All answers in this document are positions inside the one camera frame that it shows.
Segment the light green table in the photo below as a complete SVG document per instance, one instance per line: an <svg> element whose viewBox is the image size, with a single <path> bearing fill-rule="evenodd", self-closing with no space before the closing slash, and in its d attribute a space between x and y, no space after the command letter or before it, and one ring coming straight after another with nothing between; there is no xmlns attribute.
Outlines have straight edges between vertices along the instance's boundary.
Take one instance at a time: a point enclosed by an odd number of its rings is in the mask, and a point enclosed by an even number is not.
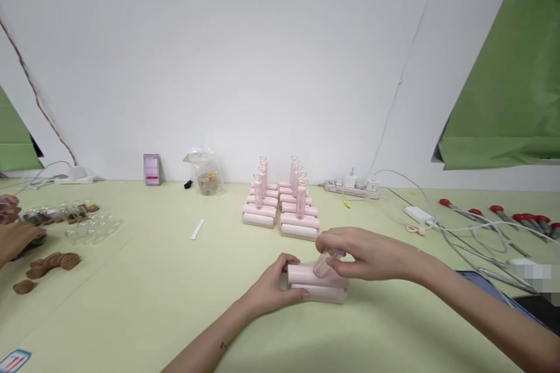
<svg viewBox="0 0 560 373"><path fill-rule="evenodd" d="M0 182L0 193L17 191L13 183ZM176 183L155 188L143 182L97 182L23 191L19 198L24 210L94 197L102 212L125 222L95 246L72 246L64 238L65 226L51 226L43 247L2 269L0 355L16 348L33 352L22 373L157 372L240 297L280 252L305 262L317 258L312 242L282 237L278 227L242 224L240 210L249 186L227 188L226 194L214 197L185 191ZM420 197L410 192L397 191L410 201ZM392 192L383 193L397 207L405 205ZM429 193L434 199L445 194L459 205L481 209L498 199L496 203L514 209L526 196L527 204L516 210L560 219L558 195ZM404 231L384 200L352 202L347 209L339 194L319 187L310 188L309 194L324 229L363 227L409 242L454 269L469 268L440 233L422 238ZM206 222L191 241L200 219ZM466 226L460 217L442 221L448 227ZM529 234L507 233L535 261L559 261L560 247L539 243ZM55 251L77 252L83 262L70 272L53 270L31 293L16 295L11 287L25 278L29 262ZM510 295L521 294L500 287ZM253 322L218 371L459 373L511 372L517 367L425 289L404 281L352 280L345 305L306 302Z"/></svg>

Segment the red cable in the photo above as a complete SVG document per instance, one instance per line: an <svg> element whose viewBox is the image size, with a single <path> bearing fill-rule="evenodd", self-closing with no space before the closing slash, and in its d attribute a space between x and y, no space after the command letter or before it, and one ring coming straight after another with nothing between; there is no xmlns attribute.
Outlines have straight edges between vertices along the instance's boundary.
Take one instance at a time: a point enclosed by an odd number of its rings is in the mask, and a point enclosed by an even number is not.
<svg viewBox="0 0 560 373"><path fill-rule="evenodd" d="M19 58L19 63L22 66L23 72L25 73L25 76L27 77L27 81L29 82L29 85L31 86L31 88L33 89L33 93L35 94L35 102L37 103L37 106L39 107L39 109L41 110L41 112L43 113L43 115L45 116L45 119L48 121L48 123L50 124L51 128L54 130L54 132L57 134L58 139L60 140L60 142L68 149L68 153L70 153L70 156L72 156L72 159L74 161L74 166L78 166L78 161L76 160L76 156L74 156L74 154L72 153L72 150L70 150L70 147L68 147L68 145L64 142L64 140L62 140L62 137L60 137L60 134L58 133L57 129L55 128L54 124L51 122L51 120L49 119L49 117L47 116L47 114L45 113L45 111L43 110L43 107L41 106L41 103L39 102L39 94L37 92L37 88L35 87L35 85L33 84L33 81L31 79L31 76L29 74L29 71L27 71L27 65L25 64L25 61L23 60L22 55L19 52L19 49L17 48L16 44L13 42L12 37L10 36L10 34L8 33L8 29L6 29L6 27L4 26L4 23L2 21L2 18L0 17L0 26L2 26L2 29L4 29L4 32L6 34L6 36L8 37L8 40L10 41L11 45L13 46L13 49L16 51L16 54Z"/></svg>

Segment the plastic bag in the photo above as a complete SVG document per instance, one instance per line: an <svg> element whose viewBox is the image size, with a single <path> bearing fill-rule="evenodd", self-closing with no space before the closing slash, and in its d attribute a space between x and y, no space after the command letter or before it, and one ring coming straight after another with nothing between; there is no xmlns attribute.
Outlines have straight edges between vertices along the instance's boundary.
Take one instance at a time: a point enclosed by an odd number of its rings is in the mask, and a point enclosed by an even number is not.
<svg viewBox="0 0 560 373"><path fill-rule="evenodd" d="M202 195L214 195L224 190L222 172L213 151L192 149L183 161L191 164Z"/></svg>

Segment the hand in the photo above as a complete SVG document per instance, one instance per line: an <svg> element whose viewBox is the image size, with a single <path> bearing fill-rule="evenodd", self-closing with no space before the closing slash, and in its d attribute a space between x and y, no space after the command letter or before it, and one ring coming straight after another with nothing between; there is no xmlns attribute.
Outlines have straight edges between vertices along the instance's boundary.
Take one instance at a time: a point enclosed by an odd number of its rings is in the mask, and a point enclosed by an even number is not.
<svg viewBox="0 0 560 373"><path fill-rule="evenodd" d="M10 224L16 221L21 208L19 200L13 195L0 195L0 224Z"/></svg>
<svg viewBox="0 0 560 373"><path fill-rule="evenodd" d="M401 279L418 282L432 256L412 245L357 227L337 227L322 232L315 240L321 253L325 248L351 254L356 261L327 258L341 277L362 280Z"/></svg>
<svg viewBox="0 0 560 373"><path fill-rule="evenodd" d="M286 272L288 264L299 264L300 260L290 254L280 254L278 259L266 269L256 283L242 296L240 302L254 316L258 317L274 312L284 306L294 304L303 299L307 290L280 288L280 274Z"/></svg>
<svg viewBox="0 0 560 373"><path fill-rule="evenodd" d="M0 225L0 268L18 256L29 242L46 234L45 229L28 223Z"/></svg>

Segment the green curtain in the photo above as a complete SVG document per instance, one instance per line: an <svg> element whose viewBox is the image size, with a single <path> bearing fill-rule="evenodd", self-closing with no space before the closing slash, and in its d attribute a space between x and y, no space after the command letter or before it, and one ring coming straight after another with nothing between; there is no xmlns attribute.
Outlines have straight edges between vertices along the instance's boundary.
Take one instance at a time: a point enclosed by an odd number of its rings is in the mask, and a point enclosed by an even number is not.
<svg viewBox="0 0 560 373"><path fill-rule="evenodd" d="M42 167L27 128L0 87L0 171Z"/></svg>
<svg viewBox="0 0 560 373"><path fill-rule="evenodd" d="M445 169L560 159L560 0L504 0L439 142Z"/></svg>

